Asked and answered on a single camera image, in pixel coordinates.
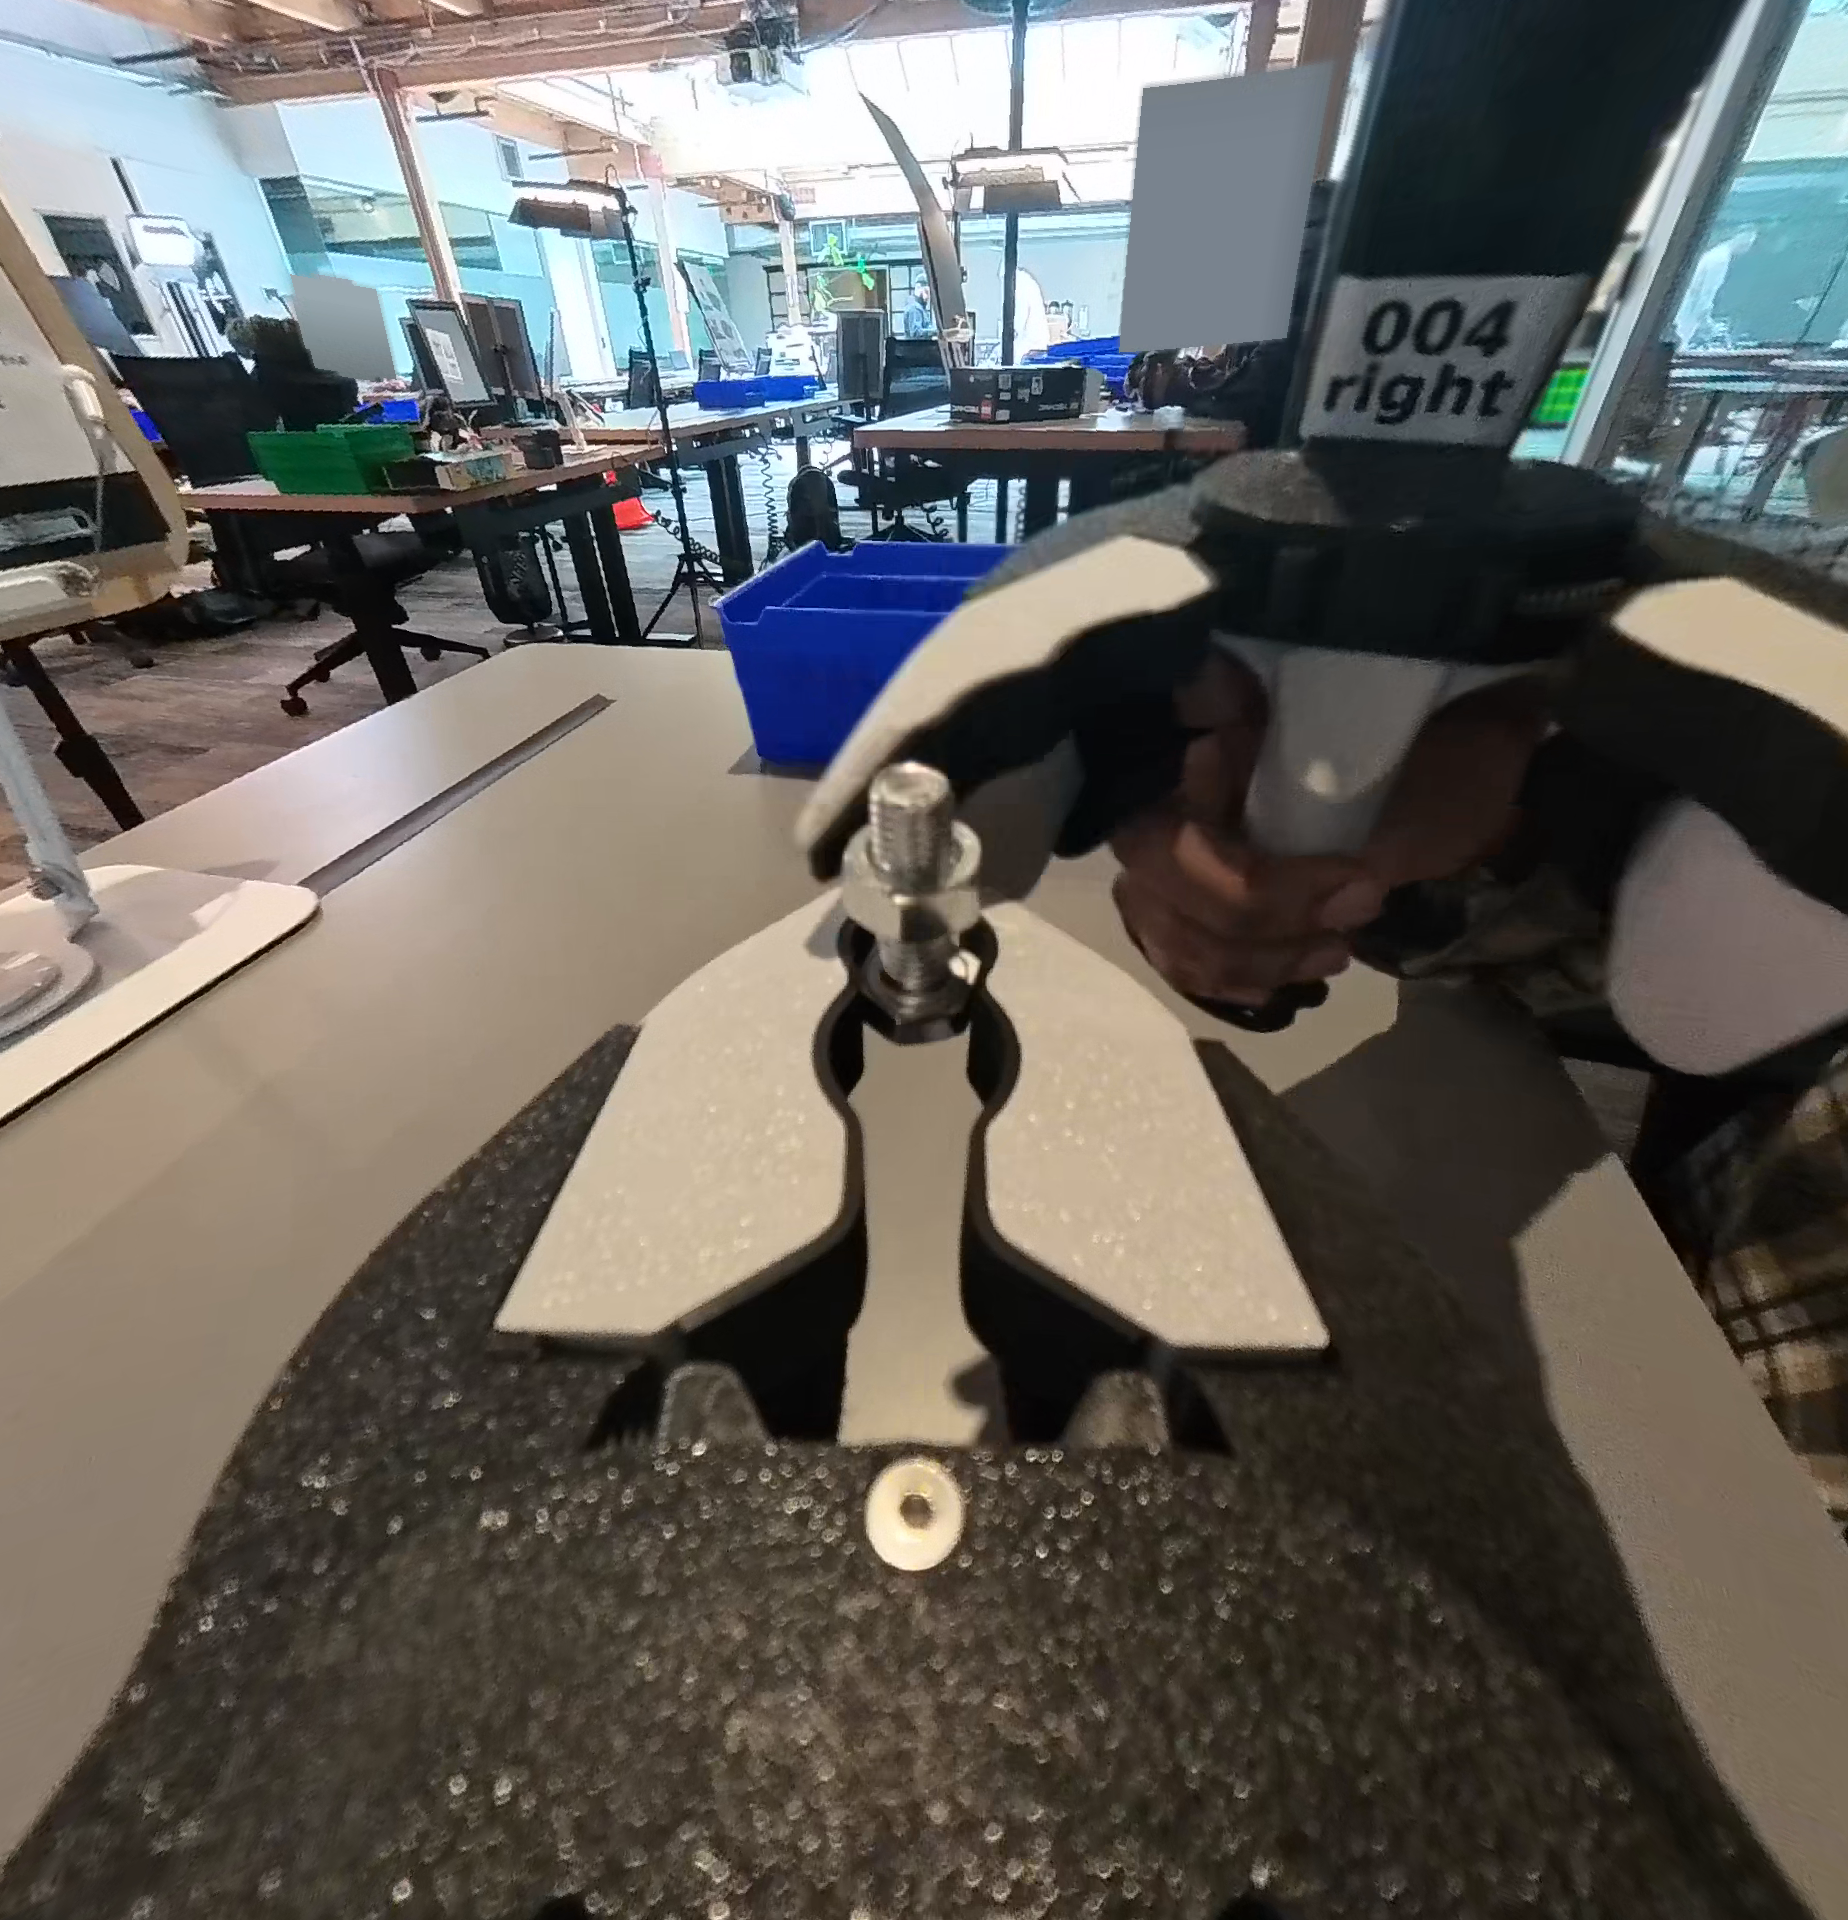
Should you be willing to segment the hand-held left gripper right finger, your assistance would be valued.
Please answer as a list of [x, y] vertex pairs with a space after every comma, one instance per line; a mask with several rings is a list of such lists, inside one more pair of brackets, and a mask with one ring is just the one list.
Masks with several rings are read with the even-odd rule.
[[1330, 1334], [1186, 1027], [1022, 904], [986, 929], [962, 1305], [1002, 1360], [1320, 1356]]

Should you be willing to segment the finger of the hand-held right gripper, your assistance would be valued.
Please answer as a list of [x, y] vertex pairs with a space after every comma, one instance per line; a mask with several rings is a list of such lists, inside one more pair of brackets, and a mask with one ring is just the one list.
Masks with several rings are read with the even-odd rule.
[[811, 877], [841, 877], [871, 789], [899, 763], [958, 801], [1073, 741], [1101, 708], [1168, 692], [1200, 667], [1215, 573], [1187, 549], [1121, 535], [986, 590], [938, 623], [865, 709], [796, 824]]
[[1600, 915], [1616, 1028], [1721, 1079], [1848, 1039], [1848, 627], [1736, 578], [1558, 590], [1527, 848]]

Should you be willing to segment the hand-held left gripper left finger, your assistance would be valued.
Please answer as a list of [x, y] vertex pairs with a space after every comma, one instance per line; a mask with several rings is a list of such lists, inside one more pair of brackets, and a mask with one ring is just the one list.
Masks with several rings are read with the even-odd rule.
[[856, 1119], [831, 1058], [849, 1003], [841, 937], [841, 901], [807, 903], [653, 1008], [493, 1332], [698, 1332], [844, 1220]]

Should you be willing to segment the silver hex bolt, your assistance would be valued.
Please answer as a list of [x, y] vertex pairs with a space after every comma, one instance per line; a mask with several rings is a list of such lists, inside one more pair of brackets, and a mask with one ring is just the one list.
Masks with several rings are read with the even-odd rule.
[[[873, 855], [895, 878], [929, 878], [960, 824], [950, 781], [923, 763], [882, 770], [867, 796]], [[842, 949], [867, 1020], [893, 1044], [939, 1044], [962, 1034], [996, 963], [997, 940], [982, 919], [958, 940], [877, 940], [852, 924]]]

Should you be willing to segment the blue plastic bin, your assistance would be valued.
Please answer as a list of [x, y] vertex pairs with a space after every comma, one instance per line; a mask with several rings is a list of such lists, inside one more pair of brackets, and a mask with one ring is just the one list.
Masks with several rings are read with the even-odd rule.
[[811, 542], [721, 597], [721, 636], [763, 765], [825, 765], [893, 675], [1007, 562], [992, 542]]

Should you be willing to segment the silver hex nut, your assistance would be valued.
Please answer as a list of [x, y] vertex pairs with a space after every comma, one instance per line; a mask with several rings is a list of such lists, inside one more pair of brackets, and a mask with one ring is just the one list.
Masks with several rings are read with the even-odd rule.
[[862, 828], [842, 850], [841, 908], [877, 940], [958, 940], [982, 919], [982, 842], [954, 824], [939, 871], [929, 878], [895, 878], [879, 868], [871, 830]]

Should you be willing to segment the wooden desk with black legs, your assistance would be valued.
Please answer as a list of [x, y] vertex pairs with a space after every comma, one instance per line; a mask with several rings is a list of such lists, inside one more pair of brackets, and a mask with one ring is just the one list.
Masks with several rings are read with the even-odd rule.
[[950, 507], [957, 541], [1032, 539], [1099, 507], [1135, 464], [1221, 462], [1249, 444], [1242, 424], [1181, 409], [1099, 411], [1071, 420], [962, 420], [950, 405], [862, 423], [841, 483], [876, 520]]
[[[763, 450], [781, 437], [791, 439], [798, 467], [811, 467], [811, 442], [824, 435], [834, 420], [838, 396], [828, 391], [824, 399], [790, 405], [786, 409], [753, 409], [745, 414], [710, 414], [698, 404], [671, 408], [671, 430], [679, 448], [684, 470], [705, 471], [712, 526], [716, 532], [716, 571], [722, 588], [745, 585], [756, 573], [756, 552], [746, 516], [743, 456]], [[579, 444], [626, 453], [632, 444], [657, 442], [657, 414], [647, 409], [623, 409], [604, 417], [600, 424], [576, 426]], [[653, 466], [649, 454], [634, 454], [637, 466]]]
[[663, 456], [654, 435], [607, 437], [570, 448], [558, 467], [521, 467], [475, 489], [392, 489], [379, 494], [280, 494], [265, 479], [242, 479], [217, 489], [180, 489], [196, 514], [314, 516], [363, 524], [366, 519], [449, 512], [475, 549], [496, 552], [510, 535], [558, 528], [570, 560], [582, 615], [563, 615], [570, 636], [600, 645], [641, 643], [641, 622], [624, 560], [616, 502], [630, 490], [634, 470]]

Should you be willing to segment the black printed box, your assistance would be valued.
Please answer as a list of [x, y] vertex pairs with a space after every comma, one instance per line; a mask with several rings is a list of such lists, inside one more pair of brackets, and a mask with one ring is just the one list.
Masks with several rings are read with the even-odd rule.
[[948, 405], [960, 424], [1088, 420], [1102, 408], [1104, 379], [1079, 363], [950, 366]]

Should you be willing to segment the black tripod light stand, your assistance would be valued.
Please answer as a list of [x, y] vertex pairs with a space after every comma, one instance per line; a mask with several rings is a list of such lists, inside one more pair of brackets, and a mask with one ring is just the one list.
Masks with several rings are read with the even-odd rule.
[[661, 454], [653, 456], [653, 466], [661, 467], [671, 494], [671, 534], [677, 547], [671, 568], [671, 585], [658, 600], [653, 617], [639, 628], [639, 643], [661, 640], [657, 632], [661, 620], [671, 605], [684, 597], [690, 607], [693, 628], [684, 639], [671, 636], [671, 643], [701, 645], [703, 640], [703, 599], [716, 585], [716, 571], [708, 563], [705, 553], [693, 532], [689, 500], [683, 483], [683, 464], [676, 435], [671, 430], [671, 408], [663, 391], [661, 369], [657, 366], [657, 331], [653, 315], [653, 277], [639, 264], [639, 237], [634, 231], [637, 217], [630, 198], [620, 181], [603, 182], [565, 182], [563, 187], [534, 185], [524, 188], [512, 202], [510, 217], [520, 228], [543, 231], [560, 231], [569, 238], [585, 242], [623, 245], [630, 271], [632, 299], [641, 322], [644, 357], [649, 363], [647, 411], [657, 414], [657, 442]]

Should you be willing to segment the black overhead light panel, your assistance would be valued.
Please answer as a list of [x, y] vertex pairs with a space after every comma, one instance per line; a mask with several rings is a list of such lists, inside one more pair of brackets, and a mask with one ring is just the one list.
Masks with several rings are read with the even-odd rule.
[[960, 217], [1056, 212], [1080, 203], [1062, 148], [970, 148], [948, 163]]

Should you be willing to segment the white base board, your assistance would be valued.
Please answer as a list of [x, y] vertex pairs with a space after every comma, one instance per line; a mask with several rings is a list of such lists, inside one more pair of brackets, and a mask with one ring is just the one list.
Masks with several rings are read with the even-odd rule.
[[86, 872], [93, 918], [0, 901], [0, 1130], [314, 924], [311, 887], [152, 867]]

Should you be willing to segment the person's plaid shirt torso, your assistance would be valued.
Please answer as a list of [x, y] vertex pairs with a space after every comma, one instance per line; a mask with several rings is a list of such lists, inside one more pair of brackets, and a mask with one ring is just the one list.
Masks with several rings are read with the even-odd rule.
[[1670, 1220], [1705, 1310], [1848, 1531], [1848, 1045], [1691, 1149]]

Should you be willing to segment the black office chair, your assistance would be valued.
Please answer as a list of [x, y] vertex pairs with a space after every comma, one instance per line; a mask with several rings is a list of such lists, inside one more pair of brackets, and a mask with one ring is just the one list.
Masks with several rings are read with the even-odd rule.
[[286, 683], [280, 708], [292, 715], [310, 713], [307, 689], [331, 683], [337, 668], [365, 663], [377, 682], [384, 705], [417, 697], [419, 687], [408, 657], [426, 663], [447, 657], [488, 660], [483, 645], [423, 634], [410, 627], [402, 590], [434, 568], [436, 555], [419, 534], [381, 534], [351, 526], [329, 529], [303, 553], [277, 563], [280, 582], [296, 600], [316, 600], [349, 622], [349, 632], [327, 645], [314, 663]]

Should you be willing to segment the green plastic bins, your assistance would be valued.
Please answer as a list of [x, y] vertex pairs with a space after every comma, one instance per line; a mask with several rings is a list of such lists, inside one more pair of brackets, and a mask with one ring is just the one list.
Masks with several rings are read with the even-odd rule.
[[402, 423], [250, 430], [246, 448], [257, 477], [288, 497], [391, 494], [392, 471], [419, 456]]

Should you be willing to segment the sign board on stand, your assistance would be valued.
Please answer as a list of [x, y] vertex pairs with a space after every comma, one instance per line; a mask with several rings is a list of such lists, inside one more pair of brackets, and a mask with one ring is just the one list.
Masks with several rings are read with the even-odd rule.
[[[190, 558], [177, 485], [0, 195], [0, 647], [142, 612]], [[0, 792], [30, 894], [0, 931], [0, 1045], [96, 974], [96, 899], [0, 697]]]

